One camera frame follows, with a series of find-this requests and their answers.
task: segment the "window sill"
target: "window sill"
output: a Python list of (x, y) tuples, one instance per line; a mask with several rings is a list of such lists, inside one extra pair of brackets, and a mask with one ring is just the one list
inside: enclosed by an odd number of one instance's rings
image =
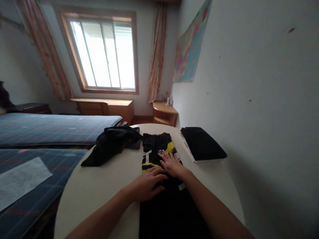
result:
[(125, 94), (138, 95), (139, 90), (102, 90), (102, 89), (81, 89), (82, 93), (100, 93), (100, 94)]

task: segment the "forearm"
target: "forearm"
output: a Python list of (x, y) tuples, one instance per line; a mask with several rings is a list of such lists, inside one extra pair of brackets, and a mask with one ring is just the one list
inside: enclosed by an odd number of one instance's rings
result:
[(126, 189), (120, 190), (111, 200), (80, 223), (66, 238), (108, 238), (132, 202), (129, 192)]
[(217, 238), (254, 238), (236, 216), (191, 171), (182, 177), (211, 233)]

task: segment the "window frame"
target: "window frame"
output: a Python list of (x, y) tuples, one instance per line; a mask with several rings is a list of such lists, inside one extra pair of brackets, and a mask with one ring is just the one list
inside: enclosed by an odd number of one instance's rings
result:
[[(109, 9), (95, 9), (75, 6), (53, 5), (56, 18), (62, 32), (66, 48), (68, 50), (77, 81), (79, 83), (82, 93), (105, 93), (105, 94), (139, 94), (139, 78), (138, 78), (138, 56), (137, 56), (137, 29), (136, 29), (136, 12), (135, 11), (121, 11)], [(134, 64), (134, 78), (135, 89), (114, 89), (109, 87), (94, 87), (88, 86), (82, 69), (81, 60), (78, 55), (78, 50), (74, 42), (74, 36), (71, 32), (69, 20), (89, 20), (95, 19), (99, 22), (120, 21), (127, 22), (131, 19), (132, 24), (132, 42), (133, 42), (133, 64)]]

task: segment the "pillow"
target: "pillow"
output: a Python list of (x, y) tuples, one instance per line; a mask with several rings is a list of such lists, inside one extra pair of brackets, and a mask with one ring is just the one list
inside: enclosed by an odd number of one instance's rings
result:
[(4, 115), (6, 113), (6, 110), (0, 106), (0, 115)]

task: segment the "poster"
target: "poster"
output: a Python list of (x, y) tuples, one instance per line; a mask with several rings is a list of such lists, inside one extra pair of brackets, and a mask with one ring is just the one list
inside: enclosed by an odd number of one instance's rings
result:
[(206, 0), (177, 43), (173, 82), (192, 82), (212, 0)]

